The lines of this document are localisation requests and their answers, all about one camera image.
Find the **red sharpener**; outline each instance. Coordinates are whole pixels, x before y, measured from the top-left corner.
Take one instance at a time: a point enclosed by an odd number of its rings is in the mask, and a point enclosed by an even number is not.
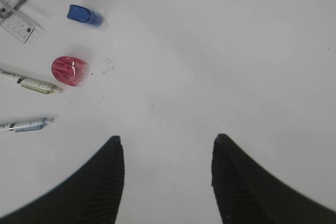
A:
[[[83,77],[86,62],[74,57],[62,56],[51,65],[54,77],[67,85],[77,86]]]

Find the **ruler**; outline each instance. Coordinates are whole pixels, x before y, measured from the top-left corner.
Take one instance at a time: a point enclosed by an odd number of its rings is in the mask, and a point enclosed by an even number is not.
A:
[[[13,13],[1,21],[1,26],[14,35],[21,42],[25,43],[34,31],[36,25],[20,14]]]
[[[0,26],[25,43],[34,31],[36,24],[23,12],[13,9],[6,0],[0,0]]]

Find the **pen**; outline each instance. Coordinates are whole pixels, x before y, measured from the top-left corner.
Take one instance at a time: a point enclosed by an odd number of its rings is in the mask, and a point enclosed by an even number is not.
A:
[[[26,131],[38,131],[41,130],[48,123],[53,123],[54,119],[40,118],[28,121],[16,122],[16,123],[5,123],[0,124],[1,131],[15,131],[15,132],[26,132]]]
[[[14,10],[18,10],[19,7],[26,2],[27,0],[9,0],[7,2],[7,5],[11,8],[13,8]],[[3,5],[0,8],[0,18],[6,18],[11,14],[11,10],[9,8],[6,7],[6,5]]]
[[[54,92],[62,93],[63,91],[61,88],[48,82],[20,76],[18,74],[7,72],[2,69],[0,69],[0,75],[10,77],[12,80],[16,81],[16,83],[20,84],[23,88],[34,90],[43,94],[50,94]]]

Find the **black object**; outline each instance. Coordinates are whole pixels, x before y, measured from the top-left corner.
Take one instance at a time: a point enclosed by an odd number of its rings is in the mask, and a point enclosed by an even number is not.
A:
[[[123,186],[123,149],[113,136],[71,177],[0,224],[111,224]]]
[[[227,135],[214,143],[212,185],[224,224],[335,224],[336,213],[282,183]]]

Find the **white surface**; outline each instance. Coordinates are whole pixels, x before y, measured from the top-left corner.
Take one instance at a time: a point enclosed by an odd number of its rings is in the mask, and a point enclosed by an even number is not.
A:
[[[69,4],[99,11],[103,25],[67,20]],[[0,81],[1,121],[56,117],[0,136],[0,215],[121,135],[118,223],[220,223],[211,159],[221,132],[336,210],[335,0],[29,0],[22,10],[43,29],[25,45],[0,30],[1,68],[57,83],[50,66],[66,55],[90,70],[63,94]]]

